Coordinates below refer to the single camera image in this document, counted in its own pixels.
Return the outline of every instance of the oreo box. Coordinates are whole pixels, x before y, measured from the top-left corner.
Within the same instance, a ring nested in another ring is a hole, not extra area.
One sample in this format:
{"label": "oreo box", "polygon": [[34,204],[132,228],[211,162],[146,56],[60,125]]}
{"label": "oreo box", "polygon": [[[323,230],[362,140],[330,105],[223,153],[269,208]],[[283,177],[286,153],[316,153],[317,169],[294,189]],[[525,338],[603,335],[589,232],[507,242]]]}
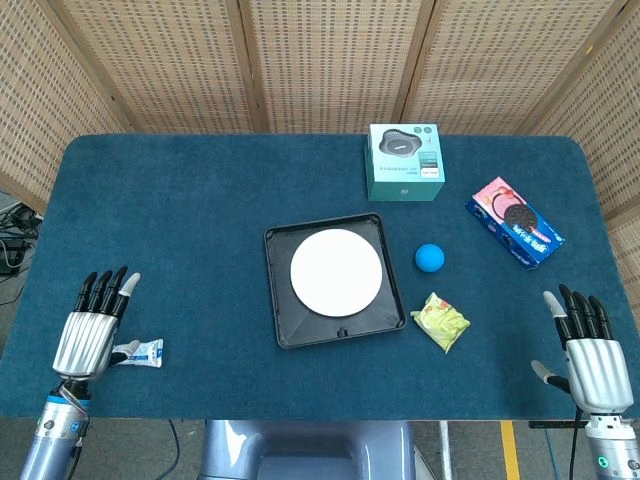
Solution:
{"label": "oreo box", "polygon": [[564,243],[544,217],[500,177],[476,193],[466,207],[527,270],[536,268]]}
{"label": "oreo box", "polygon": [[433,124],[369,125],[365,162],[369,200],[430,201],[444,184]]}

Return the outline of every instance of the teal box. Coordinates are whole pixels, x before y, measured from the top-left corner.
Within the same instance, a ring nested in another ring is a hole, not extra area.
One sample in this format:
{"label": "teal box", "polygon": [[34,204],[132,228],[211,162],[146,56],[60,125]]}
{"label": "teal box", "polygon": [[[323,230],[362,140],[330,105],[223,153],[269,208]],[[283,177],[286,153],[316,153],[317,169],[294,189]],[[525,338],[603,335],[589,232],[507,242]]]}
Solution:
{"label": "teal box", "polygon": [[369,125],[365,163],[369,200],[431,201],[444,185],[433,124]]}

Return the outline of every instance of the robotic hand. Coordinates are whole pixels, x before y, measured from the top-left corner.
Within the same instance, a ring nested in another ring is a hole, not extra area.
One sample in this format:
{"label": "robotic hand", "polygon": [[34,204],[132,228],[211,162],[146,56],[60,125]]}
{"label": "robotic hand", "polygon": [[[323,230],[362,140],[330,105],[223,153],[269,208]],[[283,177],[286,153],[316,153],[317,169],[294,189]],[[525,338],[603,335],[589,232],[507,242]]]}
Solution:
{"label": "robotic hand", "polygon": [[[112,354],[113,339],[131,294],[140,280],[134,273],[120,284],[127,267],[112,276],[105,272],[95,284],[96,272],[82,284],[75,308],[58,344],[53,369],[62,383],[49,393],[21,480],[59,480],[71,478],[80,458],[82,440],[89,427],[89,381],[98,379],[108,366],[126,360],[126,354]],[[132,353],[138,341],[131,342]]]}
{"label": "robotic hand", "polygon": [[[560,285],[568,314],[551,292],[544,299],[551,310],[567,358],[569,379],[531,362],[536,374],[573,397],[576,425],[582,412],[596,475],[601,480],[640,478],[640,451],[631,426],[620,416],[633,405],[627,364],[620,344],[613,339],[607,313],[600,301],[587,301],[580,293]],[[573,458],[570,470],[573,475]]]}

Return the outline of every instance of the woven screen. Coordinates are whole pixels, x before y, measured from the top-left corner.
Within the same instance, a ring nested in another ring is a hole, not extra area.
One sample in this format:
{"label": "woven screen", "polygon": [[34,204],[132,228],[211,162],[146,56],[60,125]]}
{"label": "woven screen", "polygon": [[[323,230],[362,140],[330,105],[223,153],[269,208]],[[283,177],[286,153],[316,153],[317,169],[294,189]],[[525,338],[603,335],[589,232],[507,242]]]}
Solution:
{"label": "woven screen", "polygon": [[640,217],[609,230],[618,271],[640,327]]}
{"label": "woven screen", "polygon": [[0,176],[44,211],[69,141],[122,126],[35,2],[0,3]]}
{"label": "woven screen", "polygon": [[582,145],[605,215],[640,199],[640,9],[591,60],[535,133]]}
{"label": "woven screen", "polygon": [[515,132],[611,3],[450,0],[403,121]]}
{"label": "woven screen", "polygon": [[252,1],[274,132],[366,132],[388,122],[419,0]]}
{"label": "woven screen", "polygon": [[60,0],[145,132],[249,131],[224,2]]}

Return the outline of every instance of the gray floor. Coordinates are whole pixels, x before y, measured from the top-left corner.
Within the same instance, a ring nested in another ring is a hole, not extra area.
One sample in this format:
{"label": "gray floor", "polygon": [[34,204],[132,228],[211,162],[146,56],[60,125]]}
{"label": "gray floor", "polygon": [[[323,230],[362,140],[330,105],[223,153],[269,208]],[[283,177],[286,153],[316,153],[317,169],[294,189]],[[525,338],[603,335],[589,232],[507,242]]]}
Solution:
{"label": "gray floor", "polygon": [[[28,273],[0,284],[0,303],[17,295]],[[18,304],[16,301],[0,306],[0,353]],[[175,420],[175,425],[181,456],[177,468],[167,478],[193,480],[202,454],[204,424],[201,420]],[[19,477],[34,426],[34,419],[0,417],[0,479]],[[549,443],[544,431],[531,430],[526,422],[516,422],[515,432],[522,480],[556,478],[549,444],[556,458],[558,478],[568,478],[570,431],[549,430]],[[437,422],[415,422],[414,436],[416,445],[441,478]],[[506,479],[498,422],[452,422],[450,439],[455,479]],[[96,418],[92,420],[74,480],[155,479],[172,464],[175,454],[166,420]],[[575,479],[595,479],[584,432],[579,436]]]}

